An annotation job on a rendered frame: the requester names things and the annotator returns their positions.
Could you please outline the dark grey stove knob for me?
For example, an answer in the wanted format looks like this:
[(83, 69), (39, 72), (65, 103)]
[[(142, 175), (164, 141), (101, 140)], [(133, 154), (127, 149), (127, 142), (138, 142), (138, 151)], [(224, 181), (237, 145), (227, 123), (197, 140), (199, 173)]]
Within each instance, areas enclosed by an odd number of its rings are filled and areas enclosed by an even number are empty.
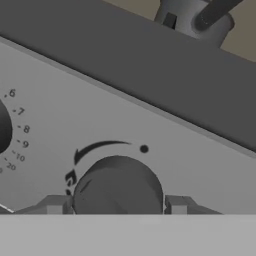
[(6, 106), (0, 100), (0, 154), (5, 152), (12, 140), (12, 122)]
[(139, 160), (110, 156), (80, 178), (73, 209), (76, 214), (162, 214), (163, 189), (157, 175)]

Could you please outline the grey saucepan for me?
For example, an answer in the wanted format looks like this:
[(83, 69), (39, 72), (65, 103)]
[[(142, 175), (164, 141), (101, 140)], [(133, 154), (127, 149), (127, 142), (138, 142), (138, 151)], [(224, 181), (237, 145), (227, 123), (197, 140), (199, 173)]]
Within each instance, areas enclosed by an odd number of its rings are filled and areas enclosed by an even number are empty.
[(220, 47), (235, 21), (230, 11), (243, 0), (160, 0), (154, 21)]

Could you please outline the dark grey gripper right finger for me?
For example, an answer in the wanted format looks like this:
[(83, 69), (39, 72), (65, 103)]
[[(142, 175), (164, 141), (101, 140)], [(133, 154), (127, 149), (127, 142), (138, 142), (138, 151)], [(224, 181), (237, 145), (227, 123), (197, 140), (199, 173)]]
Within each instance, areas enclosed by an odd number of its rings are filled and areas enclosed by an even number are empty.
[(189, 196), (166, 195), (165, 214), (217, 214), (217, 211), (198, 205)]

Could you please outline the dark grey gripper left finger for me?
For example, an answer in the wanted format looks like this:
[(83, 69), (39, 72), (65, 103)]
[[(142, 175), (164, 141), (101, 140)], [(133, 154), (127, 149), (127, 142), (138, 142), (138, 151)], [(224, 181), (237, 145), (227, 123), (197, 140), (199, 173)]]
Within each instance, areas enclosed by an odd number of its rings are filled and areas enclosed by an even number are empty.
[(72, 197), (48, 195), (38, 204), (16, 211), (16, 214), (72, 214)]

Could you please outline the grey stove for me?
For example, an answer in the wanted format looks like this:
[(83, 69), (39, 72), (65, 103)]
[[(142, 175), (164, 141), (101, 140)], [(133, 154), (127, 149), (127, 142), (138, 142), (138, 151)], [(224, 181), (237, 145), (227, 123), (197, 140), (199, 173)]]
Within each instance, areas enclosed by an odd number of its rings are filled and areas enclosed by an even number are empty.
[(0, 211), (124, 155), (168, 195), (256, 214), (255, 62), (104, 0), (0, 0), (0, 100)]

